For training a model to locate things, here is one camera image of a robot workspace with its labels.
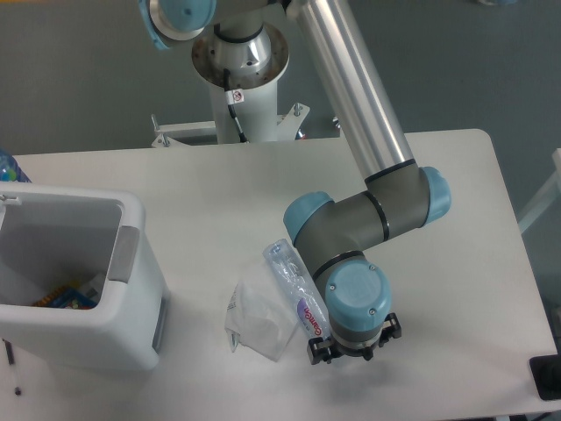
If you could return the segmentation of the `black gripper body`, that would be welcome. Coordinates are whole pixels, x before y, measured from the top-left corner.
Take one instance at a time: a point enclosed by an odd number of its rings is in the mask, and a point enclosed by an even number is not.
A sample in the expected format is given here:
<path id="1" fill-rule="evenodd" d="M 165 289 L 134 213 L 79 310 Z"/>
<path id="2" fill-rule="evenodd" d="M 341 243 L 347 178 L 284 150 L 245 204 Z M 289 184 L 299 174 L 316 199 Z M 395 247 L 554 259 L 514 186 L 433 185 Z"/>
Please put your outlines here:
<path id="1" fill-rule="evenodd" d="M 330 352 L 334 358 L 348 356 L 352 358 L 371 360 L 379 343 L 379 337 L 369 339 L 366 342 L 349 342 L 333 336 L 332 344 L 330 346 Z"/>

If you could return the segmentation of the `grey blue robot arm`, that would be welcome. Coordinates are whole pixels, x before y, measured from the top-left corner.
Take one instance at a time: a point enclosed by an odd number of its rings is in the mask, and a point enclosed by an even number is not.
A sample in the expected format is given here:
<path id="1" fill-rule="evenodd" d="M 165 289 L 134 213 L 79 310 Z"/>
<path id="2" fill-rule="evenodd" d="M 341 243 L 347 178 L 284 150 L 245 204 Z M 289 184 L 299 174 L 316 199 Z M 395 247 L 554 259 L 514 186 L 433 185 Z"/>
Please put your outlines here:
<path id="1" fill-rule="evenodd" d="M 217 141 L 279 140 L 277 81 L 288 66 L 282 33 L 262 15 L 263 1 L 142 1 L 160 50 L 191 41 L 192 62 L 208 84 Z M 323 192 L 292 202 L 288 236 L 325 303 L 330 329 L 309 340 L 312 364 L 341 356 L 370 360 L 401 335 L 385 274 L 365 251 L 443 217 L 447 181 L 419 167 L 345 1 L 285 1 L 309 47 L 366 189 L 342 201 Z"/>

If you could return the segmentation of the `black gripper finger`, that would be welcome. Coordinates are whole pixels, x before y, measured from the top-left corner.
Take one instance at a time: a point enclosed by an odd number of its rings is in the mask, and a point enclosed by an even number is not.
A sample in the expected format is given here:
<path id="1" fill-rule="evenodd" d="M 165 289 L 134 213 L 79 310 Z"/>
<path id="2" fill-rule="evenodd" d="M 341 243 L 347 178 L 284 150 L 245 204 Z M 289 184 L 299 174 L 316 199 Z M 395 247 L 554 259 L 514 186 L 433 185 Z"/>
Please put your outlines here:
<path id="1" fill-rule="evenodd" d="M 391 339 L 399 339 L 401 337 L 401 324 L 394 312 L 389 313 L 384 321 L 380 332 L 378 346 L 384 346 Z"/>
<path id="2" fill-rule="evenodd" d="M 332 352 L 333 341 L 331 337 L 323 339 L 321 337 L 315 337 L 309 339 L 308 341 L 308 356 L 311 365 L 317 365 L 320 362 L 326 362 L 330 364 L 333 360 Z"/>

